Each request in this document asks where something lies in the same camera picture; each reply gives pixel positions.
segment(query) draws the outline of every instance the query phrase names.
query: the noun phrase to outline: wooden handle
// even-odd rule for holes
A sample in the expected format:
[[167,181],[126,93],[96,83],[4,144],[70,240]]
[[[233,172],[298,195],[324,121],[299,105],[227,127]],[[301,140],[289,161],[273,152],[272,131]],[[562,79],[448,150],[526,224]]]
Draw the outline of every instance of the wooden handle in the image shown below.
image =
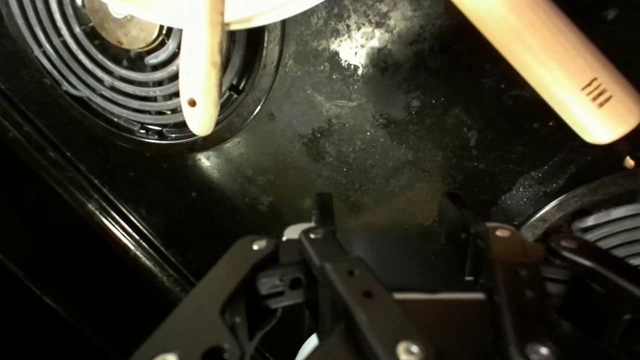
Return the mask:
[[224,0],[190,0],[181,28],[179,105],[188,129],[207,136],[219,112]]
[[610,144],[637,127],[637,93],[554,2],[454,5],[586,143]]

